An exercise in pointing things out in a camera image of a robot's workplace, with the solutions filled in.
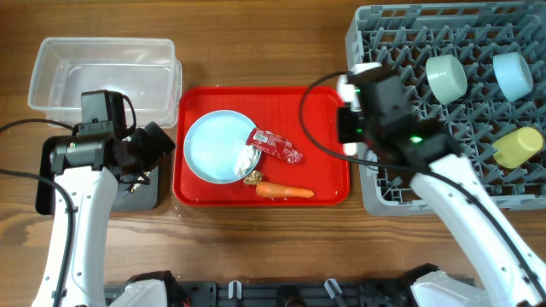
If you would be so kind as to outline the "rice and food leftovers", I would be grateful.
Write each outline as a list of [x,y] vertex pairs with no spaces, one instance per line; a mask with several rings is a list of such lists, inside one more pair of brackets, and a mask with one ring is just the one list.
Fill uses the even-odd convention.
[[133,179],[131,179],[129,182],[128,182],[128,188],[127,190],[130,192],[130,193],[134,193],[138,188],[140,188],[141,186],[147,186],[151,183],[151,179],[149,177],[149,174],[150,172],[149,171],[146,171],[146,172],[141,172],[140,174],[138,174],[137,176],[135,176]]

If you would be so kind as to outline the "red snack wrapper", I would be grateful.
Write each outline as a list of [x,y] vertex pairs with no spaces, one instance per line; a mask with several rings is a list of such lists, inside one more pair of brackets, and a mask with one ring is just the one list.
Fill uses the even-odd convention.
[[303,154],[288,139],[271,131],[254,128],[247,138],[247,145],[289,164],[298,164],[303,159]]

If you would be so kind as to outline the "light blue plate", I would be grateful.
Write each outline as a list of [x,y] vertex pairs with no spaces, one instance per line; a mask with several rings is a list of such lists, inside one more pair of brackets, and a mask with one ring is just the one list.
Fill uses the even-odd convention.
[[[183,142],[183,156],[189,169],[201,180],[213,184],[240,181],[234,173],[238,153],[247,145],[247,138],[256,124],[242,113],[218,110],[197,119]],[[254,170],[258,162],[246,174]]]

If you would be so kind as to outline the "pale green bowl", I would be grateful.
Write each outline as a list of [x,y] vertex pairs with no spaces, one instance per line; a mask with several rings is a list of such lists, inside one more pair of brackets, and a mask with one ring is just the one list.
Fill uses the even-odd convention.
[[426,65],[427,81],[434,97],[448,105],[464,96],[468,89],[466,73],[453,55],[431,57]]

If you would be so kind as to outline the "white tissue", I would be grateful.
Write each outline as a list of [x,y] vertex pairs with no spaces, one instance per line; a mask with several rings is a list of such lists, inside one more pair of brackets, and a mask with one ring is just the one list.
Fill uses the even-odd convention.
[[238,177],[245,177],[246,174],[258,162],[259,150],[252,145],[245,145],[238,153],[234,166],[234,173]]

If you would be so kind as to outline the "yellow plastic cup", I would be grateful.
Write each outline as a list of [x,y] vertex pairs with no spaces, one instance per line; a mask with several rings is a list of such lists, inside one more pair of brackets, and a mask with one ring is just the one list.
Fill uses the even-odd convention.
[[502,167],[515,169],[542,150],[544,138],[533,127],[522,127],[494,141],[494,160]]

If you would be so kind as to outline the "light blue bowl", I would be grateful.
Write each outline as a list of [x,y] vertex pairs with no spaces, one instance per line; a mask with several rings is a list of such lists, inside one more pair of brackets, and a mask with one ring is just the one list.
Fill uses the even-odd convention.
[[508,101],[516,101],[532,91],[530,68],[520,53],[495,55],[492,64],[497,84]]

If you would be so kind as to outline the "white plastic spoon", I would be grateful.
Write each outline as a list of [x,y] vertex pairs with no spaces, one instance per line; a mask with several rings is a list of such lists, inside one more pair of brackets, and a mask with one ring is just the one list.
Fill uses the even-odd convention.
[[343,145],[344,154],[348,157],[357,156],[358,145],[355,142]]

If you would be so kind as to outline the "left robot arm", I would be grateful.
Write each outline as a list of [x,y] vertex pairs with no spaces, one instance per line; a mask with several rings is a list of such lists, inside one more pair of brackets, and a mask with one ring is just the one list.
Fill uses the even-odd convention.
[[81,95],[82,120],[42,149],[37,211],[54,218],[35,306],[103,306],[107,224],[120,186],[147,185],[175,144],[155,123],[126,123],[128,96]]

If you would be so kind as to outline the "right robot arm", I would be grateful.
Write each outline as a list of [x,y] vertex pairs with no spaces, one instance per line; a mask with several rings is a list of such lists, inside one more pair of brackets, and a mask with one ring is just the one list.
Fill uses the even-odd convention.
[[522,240],[478,179],[457,140],[436,119],[417,119],[396,72],[380,63],[342,72],[349,125],[342,142],[362,142],[376,166],[411,173],[410,188],[442,220],[494,306],[543,306],[545,263]]

